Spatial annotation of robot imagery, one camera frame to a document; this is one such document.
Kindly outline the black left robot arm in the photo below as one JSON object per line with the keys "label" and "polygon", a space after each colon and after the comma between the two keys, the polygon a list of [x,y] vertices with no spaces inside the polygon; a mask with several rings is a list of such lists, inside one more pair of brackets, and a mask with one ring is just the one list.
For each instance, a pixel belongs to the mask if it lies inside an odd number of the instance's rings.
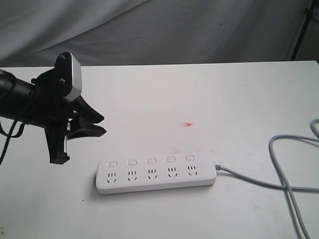
{"label": "black left robot arm", "polygon": [[51,164],[64,164],[68,140],[101,137],[106,130],[98,124],[104,117],[95,111],[82,93],[81,65],[70,53],[61,53],[52,69],[29,83],[12,73],[0,72],[0,115],[13,120],[0,158],[4,159],[9,141],[22,135],[25,125],[44,129]]}

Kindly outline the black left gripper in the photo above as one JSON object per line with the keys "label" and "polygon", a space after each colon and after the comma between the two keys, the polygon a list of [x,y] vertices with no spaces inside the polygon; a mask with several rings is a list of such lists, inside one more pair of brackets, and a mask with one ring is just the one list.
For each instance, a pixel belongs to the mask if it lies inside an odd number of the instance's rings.
{"label": "black left gripper", "polygon": [[52,164],[64,164],[69,160],[65,149],[68,140],[82,137],[101,137],[107,131],[98,125],[104,116],[94,110],[82,96],[72,103],[70,129],[67,133],[68,106],[64,97],[70,89],[67,80],[67,60],[60,54],[52,69],[41,73],[31,82],[36,87],[35,105],[39,107],[36,120],[44,127],[49,160]]}

